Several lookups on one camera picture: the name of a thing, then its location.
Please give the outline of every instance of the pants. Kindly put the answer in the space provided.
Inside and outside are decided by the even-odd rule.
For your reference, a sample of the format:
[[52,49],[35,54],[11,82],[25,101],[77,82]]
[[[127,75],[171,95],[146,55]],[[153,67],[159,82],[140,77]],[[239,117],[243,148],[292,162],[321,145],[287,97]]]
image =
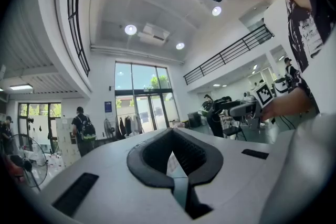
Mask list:
[[92,142],[79,142],[77,143],[77,146],[81,157],[93,150]]

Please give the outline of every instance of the backpack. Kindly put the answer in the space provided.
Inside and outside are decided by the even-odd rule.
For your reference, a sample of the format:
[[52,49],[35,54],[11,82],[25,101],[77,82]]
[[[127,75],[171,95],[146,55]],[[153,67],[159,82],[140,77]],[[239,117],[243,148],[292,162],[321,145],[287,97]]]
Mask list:
[[83,141],[93,141],[96,140],[96,129],[93,124],[90,122],[89,118],[86,117],[86,121],[82,121],[79,116],[77,118],[82,124],[82,130],[79,131],[80,137]]

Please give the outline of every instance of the man with backpack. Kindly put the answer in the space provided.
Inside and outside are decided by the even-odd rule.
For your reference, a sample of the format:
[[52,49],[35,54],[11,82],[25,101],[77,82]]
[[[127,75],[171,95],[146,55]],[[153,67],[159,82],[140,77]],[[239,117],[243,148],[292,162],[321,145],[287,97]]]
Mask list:
[[96,140],[96,131],[89,117],[84,115],[84,109],[77,107],[77,116],[72,121],[72,134],[76,137],[80,156],[93,150],[93,142]]

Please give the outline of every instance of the door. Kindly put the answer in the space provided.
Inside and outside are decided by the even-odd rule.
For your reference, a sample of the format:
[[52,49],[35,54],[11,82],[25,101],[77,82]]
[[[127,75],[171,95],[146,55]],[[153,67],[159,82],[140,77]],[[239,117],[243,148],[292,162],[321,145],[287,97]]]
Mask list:
[[162,94],[137,95],[136,107],[145,132],[169,127]]

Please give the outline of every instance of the railing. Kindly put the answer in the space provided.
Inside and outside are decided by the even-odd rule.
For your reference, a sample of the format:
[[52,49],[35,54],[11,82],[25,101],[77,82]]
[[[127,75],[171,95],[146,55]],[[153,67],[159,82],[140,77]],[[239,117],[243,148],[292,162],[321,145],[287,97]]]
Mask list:
[[226,65],[228,62],[236,59],[244,53],[252,50],[258,45],[268,41],[274,35],[267,29],[265,25],[258,27],[245,37],[234,42],[209,60],[205,61],[194,70],[184,76],[185,82],[188,84],[204,77],[217,68]]
[[82,38],[79,28],[79,0],[68,0],[68,16],[73,43],[75,44],[78,59],[84,69],[86,76],[89,75],[90,67],[83,49]]

